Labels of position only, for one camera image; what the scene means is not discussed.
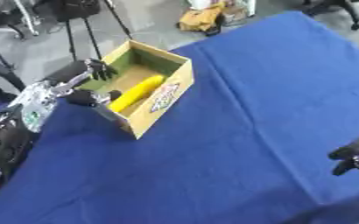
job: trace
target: cardboard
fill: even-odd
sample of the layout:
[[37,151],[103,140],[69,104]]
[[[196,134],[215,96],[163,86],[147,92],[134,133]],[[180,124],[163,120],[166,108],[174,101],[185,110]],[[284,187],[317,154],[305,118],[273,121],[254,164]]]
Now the cardboard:
[[81,88],[98,92],[125,92],[155,74],[167,76],[165,82],[148,97],[132,104],[120,113],[99,105],[96,110],[140,138],[194,83],[192,61],[137,41],[127,41],[103,58],[119,75],[112,80],[92,80]]

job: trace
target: box label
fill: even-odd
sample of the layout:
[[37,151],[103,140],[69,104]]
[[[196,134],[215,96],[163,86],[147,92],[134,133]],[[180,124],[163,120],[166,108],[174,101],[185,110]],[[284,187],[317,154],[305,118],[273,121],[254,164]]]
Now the box label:
[[150,112],[156,112],[160,109],[165,109],[172,103],[174,99],[175,92],[180,87],[180,83],[169,84],[161,88],[160,93],[157,94],[157,97],[152,104]]

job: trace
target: gray floor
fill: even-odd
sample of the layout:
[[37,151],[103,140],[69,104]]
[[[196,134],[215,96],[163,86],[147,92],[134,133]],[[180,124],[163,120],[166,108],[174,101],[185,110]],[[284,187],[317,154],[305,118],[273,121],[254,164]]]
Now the gray floor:
[[[174,27],[187,7],[184,0],[116,0],[115,4],[118,14],[131,28],[135,39],[149,45],[171,50],[205,38],[200,33],[183,32]],[[300,0],[257,0],[257,15],[246,22],[251,23],[285,10],[295,10],[300,5]],[[63,25],[55,24],[45,13],[44,18],[38,37],[29,35],[25,28],[25,41],[16,40],[11,35],[0,35],[0,51],[16,65],[17,74],[27,84],[40,80],[71,61]],[[323,14],[316,19],[359,45],[359,31],[349,29],[351,21],[345,11]],[[90,21],[103,54],[126,40],[116,20],[105,7],[102,6],[102,12],[91,17]],[[82,21],[73,20],[72,25],[78,56],[81,59],[95,57]],[[11,89],[3,81],[0,81],[0,85]]]

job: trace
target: robotic hand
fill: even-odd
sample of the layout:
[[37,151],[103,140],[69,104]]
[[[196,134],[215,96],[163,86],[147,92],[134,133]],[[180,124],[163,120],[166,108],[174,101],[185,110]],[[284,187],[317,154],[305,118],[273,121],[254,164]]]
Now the robotic hand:
[[101,96],[88,90],[74,90],[91,74],[94,79],[107,80],[116,71],[94,59],[75,61],[26,87],[7,108],[0,111],[0,187],[26,159],[28,151],[39,138],[42,126],[56,109],[58,98],[65,97],[71,103],[94,106],[97,102],[114,100],[120,95],[114,92]]
[[333,174],[336,176],[340,176],[354,168],[359,169],[359,138],[331,152],[329,158],[341,160],[333,170]]

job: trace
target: blue tablecloth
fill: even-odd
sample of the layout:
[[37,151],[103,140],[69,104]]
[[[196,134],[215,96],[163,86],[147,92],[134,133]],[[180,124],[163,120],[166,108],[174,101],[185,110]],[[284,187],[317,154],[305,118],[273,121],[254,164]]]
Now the blue tablecloth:
[[60,105],[0,191],[0,223],[356,223],[359,49],[298,12],[182,47],[195,84],[134,141]]

